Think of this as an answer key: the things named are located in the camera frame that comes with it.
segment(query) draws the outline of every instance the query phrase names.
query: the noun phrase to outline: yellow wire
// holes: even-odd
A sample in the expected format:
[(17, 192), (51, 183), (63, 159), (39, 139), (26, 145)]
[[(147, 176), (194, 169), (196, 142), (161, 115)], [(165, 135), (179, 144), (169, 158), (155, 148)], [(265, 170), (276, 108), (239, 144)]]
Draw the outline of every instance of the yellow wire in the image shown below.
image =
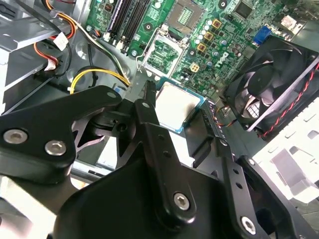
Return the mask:
[(108, 70), (104, 70), (104, 69), (88, 69), (88, 70), (84, 70), (82, 71), (81, 73), (79, 73), (75, 78), (74, 80), (72, 81), (72, 84), (71, 84), (71, 88), (70, 88), (70, 94), (73, 94), (74, 93), (74, 90), (75, 90), (75, 86), (76, 86), (76, 83), (80, 80), (80, 78), (82, 76), (84, 76), (86, 73), (89, 73), (89, 72), (103, 72), (103, 73), (107, 73), (107, 74), (110, 74), (112, 76), (115, 76), (116, 78), (118, 78), (120, 81), (122, 81), (125, 85), (130, 85), (130, 83), (121, 75), (113, 72), (113, 71), (108, 71)]

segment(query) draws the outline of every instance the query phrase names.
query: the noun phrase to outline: silver rivet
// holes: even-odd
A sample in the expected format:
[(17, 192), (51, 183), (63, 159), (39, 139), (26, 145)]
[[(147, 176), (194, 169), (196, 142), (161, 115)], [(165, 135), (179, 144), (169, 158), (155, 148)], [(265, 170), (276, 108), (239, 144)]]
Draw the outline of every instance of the silver rivet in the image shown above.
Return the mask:
[(149, 108), (149, 107), (150, 107), (149, 104), (147, 104), (147, 103), (145, 103), (145, 102), (143, 102), (142, 105), (143, 105), (144, 107), (146, 107), (146, 108)]
[(248, 159), (248, 162), (249, 162), (251, 165), (255, 165), (255, 161), (252, 160), (252, 159)]
[(225, 140), (223, 140), (222, 138), (220, 138), (219, 141), (220, 141), (220, 143), (221, 143), (222, 145), (224, 145), (224, 146), (227, 146), (227, 145), (228, 145), (228, 143), (227, 143)]
[(107, 95), (111, 98), (116, 98), (116, 95), (112, 92), (108, 92)]

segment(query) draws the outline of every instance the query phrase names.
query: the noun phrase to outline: green circuit board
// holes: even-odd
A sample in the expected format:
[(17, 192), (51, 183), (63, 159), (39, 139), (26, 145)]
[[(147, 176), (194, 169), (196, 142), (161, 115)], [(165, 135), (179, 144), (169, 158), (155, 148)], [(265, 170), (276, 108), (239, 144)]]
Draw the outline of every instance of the green circuit board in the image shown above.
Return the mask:
[[(93, 2), (87, 21), (88, 25), (102, 33), (107, 29), (112, 16), (111, 12), (105, 10), (108, 4), (109, 0)], [(188, 47), (170, 77), (213, 99), (214, 94), (233, 80), (258, 48), (253, 38), (259, 29), (264, 25), (271, 30), (276, 29), (272, 22), (283, 13), (283, 9), (280, 0), (150, 0), (125, 52), (141, 56), (148, 43), (152, 42), (154, 31), (162, 24), (169, 26), (173, 32), (188, 39)], [(209, 21), (216, 20), (220, 23), (218, 26), (207, 26)], [(212, 39), (205, 38), (202, 32), (204, 28), (206, 33), (213, 35)], [(166, 74), (175, 57), (177, 55), (174, 50), (155, 41), (155, 50), (147, 62)], [(199, 70), (190, 73), (193, 64), (198, 65)]]

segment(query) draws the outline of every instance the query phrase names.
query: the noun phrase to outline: black ram slot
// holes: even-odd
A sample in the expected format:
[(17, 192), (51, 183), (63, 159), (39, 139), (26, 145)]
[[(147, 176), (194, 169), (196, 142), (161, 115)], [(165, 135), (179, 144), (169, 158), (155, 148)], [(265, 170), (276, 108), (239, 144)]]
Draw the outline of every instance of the black ram slot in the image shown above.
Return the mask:
[(107, 32), (111, 33), (111, 37), (115, 37), (124, 22), (125, 17), (129, 11), (132, 0), (119, 0), (116, 4), (111, 22)]
[(136, 32), (137, 28), (139, 27), (141, 20), (148, 9), (148, 5), (150, 0), (140, 0), (136, 3), (133, 13), (129, 19), (129, 24), (126, 26), (123, 36), (125, 37), (125, 45), (128, 46)]

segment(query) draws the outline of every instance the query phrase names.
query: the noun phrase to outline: screw hole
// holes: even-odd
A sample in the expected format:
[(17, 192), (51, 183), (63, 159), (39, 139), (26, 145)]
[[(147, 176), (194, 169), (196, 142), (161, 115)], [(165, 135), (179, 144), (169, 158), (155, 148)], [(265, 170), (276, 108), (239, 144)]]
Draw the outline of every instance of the screw hole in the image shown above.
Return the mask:
[(166, 158), (170, 158), (171, 157), (171, 154), (168, 151), (164, 151), (163, 153), (164, 153), (164, 156)]
[(119, 125), (117, 126), (117, 131), (123, 132), (123, 131), (126, 131), (127, 128), (128, 128), (128, 127), (127, 127), (126, 124), (121, 123), (121, 124), (119, 124)]
[(240, 189), (243, 189), (243, 186), (240, 183), (236, 183), (236, 186)]

